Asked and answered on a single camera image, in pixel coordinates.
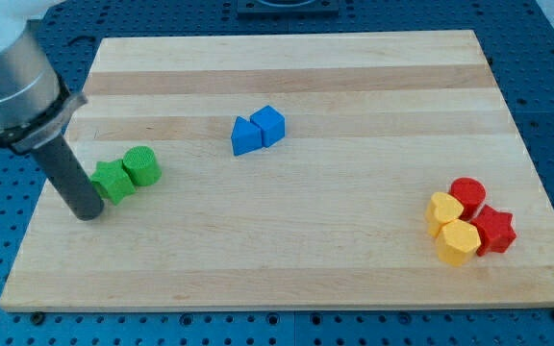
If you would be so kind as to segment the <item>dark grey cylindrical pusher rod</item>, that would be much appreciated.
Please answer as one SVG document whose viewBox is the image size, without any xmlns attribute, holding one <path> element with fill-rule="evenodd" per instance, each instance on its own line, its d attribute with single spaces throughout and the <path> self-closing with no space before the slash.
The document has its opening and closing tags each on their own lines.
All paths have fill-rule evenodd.
<svg viewBox="0 0 554 346">
<path fill-rule="evenodd" d="M 33 149 L 31 155 L 79 220 L 89 221 L 102 213 L 102 198 L 62 135 Z"/>
</svg>

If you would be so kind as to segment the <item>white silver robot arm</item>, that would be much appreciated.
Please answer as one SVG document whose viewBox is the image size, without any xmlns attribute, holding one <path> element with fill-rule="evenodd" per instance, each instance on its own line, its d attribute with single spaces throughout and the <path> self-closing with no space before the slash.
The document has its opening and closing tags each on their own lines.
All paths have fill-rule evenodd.
<svg viewBox="0 0 554 346">
<path fill-rule="evenodd" d="M 63 137 L 87 98 L 69 90 L 30 25 L 53 5 L 0 0 L 0 148 L 31 155 L 73 214 L 91 220 L 102 212 L 103 200 Z"/>
</svg>

